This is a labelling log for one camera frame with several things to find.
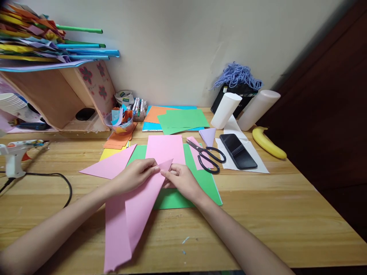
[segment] blue yarn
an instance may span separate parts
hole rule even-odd
[[[238,84],[247,84],[256,91],[260,90],[264,84],[260,79],[255,79],[250,70],[249,67],[241,66],[236,62],[229,64],[211,90],[222,86],[223,83],[229,83],[230,88],[234,88]]]

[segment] forearm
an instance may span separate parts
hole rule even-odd
[[[0,254],[3,272],[34,273],[110,196],[106,185],[99,187],[28,231]]]
[[[266,245],[208,196],[203,196],[195,205],[247,275],[294,274]]]

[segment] dark wooden door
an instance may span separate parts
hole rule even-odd
[[[367,1],[358,1],[293,72],[258,121],[367,239]]]

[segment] desk surface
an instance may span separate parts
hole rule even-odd
[[[209,108],[203,108],[208,121]],[[147,144],[139,123],[133,143]],[[222,131],[216,132],[216,138]],[[367,244],[289,160],[278,160],[252,141],[270,174],[221,169],[214,175],[223,209],[270,247],[290,267],[366,265]],[[64,174],[73,186],[72,202],[106,180],[78,173],[97,162],[109,133],[11,134],[0,143],[51,140],[29,172]],[[186,132],[203,142],[198,132]],[[0,165],[4,165],[1,156]],[[6,181],[0,179],[0,186]],[[59,178],[25,176],[0,197],[0,249],[59,211],[68,199]],[[42,273],[101,274],[104,263],[104,206],[85,222],[41,268]],[[153,211],[134,257],[119,273],[239,269],[196,209]]]

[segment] banana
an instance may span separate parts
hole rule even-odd
[[[256,127],[255,129],[253,129],[253,139],[258,145],[260,145],[264,150],[268,151],[273,156],[279,159],[285,159],[287,157],[287,154],[264,135],[264,130],[267,130],[267,128]]]

